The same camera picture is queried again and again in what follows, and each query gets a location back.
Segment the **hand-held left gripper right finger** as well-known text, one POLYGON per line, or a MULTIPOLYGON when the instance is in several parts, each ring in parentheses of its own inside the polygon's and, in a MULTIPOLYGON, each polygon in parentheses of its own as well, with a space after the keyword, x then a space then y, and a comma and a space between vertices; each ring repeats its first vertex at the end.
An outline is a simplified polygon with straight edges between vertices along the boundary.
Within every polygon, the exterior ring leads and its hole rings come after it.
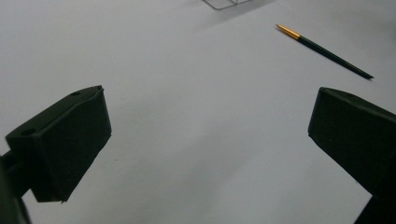
POLYGON ((396 115, 351 93, 321 87, 308 136, 371 194, 387 194, 396 162, 396 115))

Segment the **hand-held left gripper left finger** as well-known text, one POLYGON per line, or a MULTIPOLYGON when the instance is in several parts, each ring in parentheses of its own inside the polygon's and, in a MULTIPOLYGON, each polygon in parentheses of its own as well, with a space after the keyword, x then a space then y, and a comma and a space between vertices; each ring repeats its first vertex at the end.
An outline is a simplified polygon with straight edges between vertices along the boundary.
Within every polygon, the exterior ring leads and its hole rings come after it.
POLYGON ((40 203, 67 201, 110 136, 103 87, 68 94, 6 136, 14 193, 31 190, 40 203))

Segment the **black pen with gold tip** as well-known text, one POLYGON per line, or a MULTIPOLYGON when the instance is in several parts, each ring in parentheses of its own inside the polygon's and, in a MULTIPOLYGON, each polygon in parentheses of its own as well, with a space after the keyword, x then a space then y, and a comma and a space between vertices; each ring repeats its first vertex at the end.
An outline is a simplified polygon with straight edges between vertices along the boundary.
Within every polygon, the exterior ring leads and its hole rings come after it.
POLYGON ((319 44, 315 43, 314 41, 306 38, 303 35, 298 34, 297 32, 291 30, 289 27, 286 27, 282 24, 277 24, 276 28, 282 32, 283 34, 291 37, 292 39, 296 40, 297 42, 301 43, 302 45, 306 46, 309 49, 312 49, 316 53, 322 55, 323 57, 331 60, 334 63, 337 63, 341 66, 343 66, 345 69, 357 74, 360 77, 363 77, 365 79, 371 80, 374 77, 365 71, 361 70, 359 67, 353 65, 352 63, 347 62, 343 58, 337 56, 336 54, 330 52, 329 50, 323 48, 319 44))

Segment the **clear acrylic pen holder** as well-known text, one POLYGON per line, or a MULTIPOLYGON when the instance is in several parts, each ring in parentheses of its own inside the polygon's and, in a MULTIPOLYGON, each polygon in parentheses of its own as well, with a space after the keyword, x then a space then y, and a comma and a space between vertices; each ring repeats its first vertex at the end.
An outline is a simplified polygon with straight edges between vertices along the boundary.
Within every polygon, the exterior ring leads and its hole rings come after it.
POLYGON ((234 7, 237 5, 244 4, 250 0, 202 0, 215 10, 223 10, 228 7, 234 7))

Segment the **white table cover sheet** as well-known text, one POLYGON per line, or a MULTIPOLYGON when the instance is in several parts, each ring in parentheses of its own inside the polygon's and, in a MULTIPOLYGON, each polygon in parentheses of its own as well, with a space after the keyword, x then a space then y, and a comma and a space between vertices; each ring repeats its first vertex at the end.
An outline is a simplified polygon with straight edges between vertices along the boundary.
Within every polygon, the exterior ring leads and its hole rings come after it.
POLYGON ((0 153, 94 85, 111 138, 33 224, 354 224, 370 194, 307 128, 321 87, 396 114, 396 0, 0 0, 0 153))

